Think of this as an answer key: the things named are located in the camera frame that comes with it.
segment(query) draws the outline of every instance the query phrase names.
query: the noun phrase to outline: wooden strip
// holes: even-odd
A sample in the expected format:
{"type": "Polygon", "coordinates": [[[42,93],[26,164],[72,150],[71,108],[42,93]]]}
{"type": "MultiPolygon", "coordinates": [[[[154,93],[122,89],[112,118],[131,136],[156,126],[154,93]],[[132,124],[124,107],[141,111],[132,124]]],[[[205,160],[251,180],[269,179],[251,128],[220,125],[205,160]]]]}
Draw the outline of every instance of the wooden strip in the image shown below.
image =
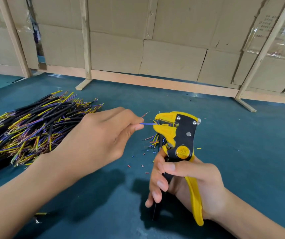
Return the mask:
{"type": "Polygon", "coordinates": [[[7,27],[9,36],[12,40],[12,43],[13,43],[13,46],[15,49],[15,53],[17,55],[18,61],[20,63],[21,69],[23,71],[23,75],[25,78],[29,78],[32,76],[32,74],[28,68],[26,58],[25,58],[25,55],[23,52],[23,48],[21,45],[21,41],[18,37],[17,30],[16,30],[16,27],[14,24],[14,20],[13,20],[11,11],[9,10],[7,0],[0,0],[0,9],[1,9],[2,15],[4,17],[4,21],[6,23],[6,27],[7,27]]]}
{"type": "Polygon", "coordinates": [[[248,86],[249,86],[251,80],[253,79],[255,73],[257,72],[262,60],[264,59],[264,57],[268,53],[269,48],[271,47],[273,41],[275,40],[277,34],[279,33],[284,21],[285,21],[285,7],[284,7],[278,21],[274,25],[274,28],[272,29],[268,39],[264,43],[259,55],[257,56],[255,62],[253,63],[252,68],[250,69],[247,77],[245,78],[239,92],[237,93],[237,95],[236,95],[237,99],[243,98],[242,94],[244,93],[246,88],[248,88],[248,86]]]}
{"type": "Polygon", "coordinates": [[[256,109],[254,109],[252,106],[250,106],[247,102],[244,102],[243,100],[241,99],[237,99],[237,98],[234,98],[237,102],[239,102],[241,105],[243,105],[245,108],[247,108],[249,111],[251,112],[257,112],[256,109]]]}
{"type": "Polygon", "coordinates": [[[83,82],[81,82],[79,85],[76,86],[76,90],[82,90],[86,87],[86,85],[88,85],[90,82],[92,81],[92,79],[85,79],[83,80],[83,82]]]}
{"type": "Polygon", "coordinates": [[[154,34],[158,0],[149,0],[145,39],[152,40],[154,34]]]}
{"type": "Polygon", "coordinates": [[[21,67],[0,65],[0,75],[24,76],[21,67]]]}
{"type": "MultiPolygon", "coordinates": [[[[82,68],[72,68],[72,67],[61,67],[48,65],[47,70],[42,70],[44,72],[76,76],[85,78],[85,69],[82,68]]],[[[119,82],[131,85],[141,85],[147,87],[155,87],[170,90],[179,90],[185,92],[194,92],[207,95],[215,96],[226,96],[235,98],[238,89],[216,87],[209,85],[193,84],[188,82],[174,81],[174,80],[163,80],[157,78],[149,78],[143,76],[134,76],[121,73],[114,73],[101,70],[92,70],[92,78],[94,80],[105,80],[110,82],[119,82]]],[[[264,94],[259,92],[245,91],[242,95],[243,99],[267,101],[267,102],[278,102],[285,103],[285,96],[264,94]]]]}
{"type": "Polygon", "coordinates": [[[84,60],[85,60],[85,71],[86,71],[85,76],[86,76],[86,79],[91,79],[91,55],[90,55],[88,0],[80,0],[80,6],[81,6],[81,30],[82,30],[83,41],[84,41],[84,60]]]}

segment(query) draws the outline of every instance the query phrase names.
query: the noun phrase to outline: yellow handle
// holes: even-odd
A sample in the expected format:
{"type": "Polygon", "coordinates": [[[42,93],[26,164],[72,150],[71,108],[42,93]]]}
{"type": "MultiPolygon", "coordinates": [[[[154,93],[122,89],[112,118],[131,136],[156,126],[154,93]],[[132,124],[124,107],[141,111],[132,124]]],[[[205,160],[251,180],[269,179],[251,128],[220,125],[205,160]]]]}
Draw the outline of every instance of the yellow handle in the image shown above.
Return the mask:
{"type": "Polygon", "coordinates": [[[200,192],[198,189],[197,179],[193,177],[184,177],[184,178],[189,185],[193,217],[199,226],[203,226],[202,202],[201,202],[200,192]]]}

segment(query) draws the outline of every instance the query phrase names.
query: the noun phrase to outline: yellow round sticker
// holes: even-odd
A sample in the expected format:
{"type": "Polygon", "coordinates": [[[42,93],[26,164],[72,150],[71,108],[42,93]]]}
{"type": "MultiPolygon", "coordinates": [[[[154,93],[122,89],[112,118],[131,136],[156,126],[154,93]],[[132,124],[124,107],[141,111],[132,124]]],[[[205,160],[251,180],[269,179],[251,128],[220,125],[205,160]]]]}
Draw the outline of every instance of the yellow round sticker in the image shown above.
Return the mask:
{"type": "Polygon", "coordinates": [[[176,150],[176,154],[181,159],[186,159],[190,156],[190,150],[186,146],[179,146],[176,150]]]}

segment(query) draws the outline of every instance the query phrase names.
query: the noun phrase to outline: hand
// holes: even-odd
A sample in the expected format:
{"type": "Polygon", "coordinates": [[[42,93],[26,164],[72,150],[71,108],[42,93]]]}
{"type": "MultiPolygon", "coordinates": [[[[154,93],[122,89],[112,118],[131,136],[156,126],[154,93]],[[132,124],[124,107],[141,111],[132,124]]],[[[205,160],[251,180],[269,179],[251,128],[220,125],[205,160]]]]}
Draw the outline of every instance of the hand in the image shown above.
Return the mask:
{"type": "Polygon", "coordinates": [[[189,210],[191,209],[190,192],[185,176],[194,177],[198,181],[198,188],[202,199],[202,216],[204,219],[214,219],[223,213],[227,201],[228,191],[224,188],[218,168],[209,163],[201,162],[197,157],[193,162],[181,161],[177,163],[165,162],[166,154],[161,149],[157,154],[149,183],[150,193],[146,207],[151,207],[154,201],[162,199],[161,190],[175,195],[189,210]],[[162,173],[174,175],[170,185],[162,173]]]}
{"type": "Polygon", "coordinates": [[[143,118],[122,107],[90,113],[52,152],[32,165],[50,160],[73,182],[120,158],[130,136],[142,129],[143,118]]]}

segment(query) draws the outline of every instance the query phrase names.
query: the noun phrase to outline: forearm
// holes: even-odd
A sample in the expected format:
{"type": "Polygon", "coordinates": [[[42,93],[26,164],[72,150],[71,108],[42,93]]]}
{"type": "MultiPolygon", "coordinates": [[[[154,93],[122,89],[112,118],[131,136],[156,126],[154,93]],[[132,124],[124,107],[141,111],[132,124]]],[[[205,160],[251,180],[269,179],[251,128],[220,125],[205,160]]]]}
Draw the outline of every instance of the forearm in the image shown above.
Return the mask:
{"type": "Polygon", "coordinates": [[[285,238],[285,228],[281,227],[239,197],[227,191],[229,201],[225,212],[216,222],[234,236],[247,238],[285,238]]]}
{"type": "Polygon", "coordinates": [[[49,154],[0,187],[0,238],[13,237],[45,203],[66,189],[49,154]]]}

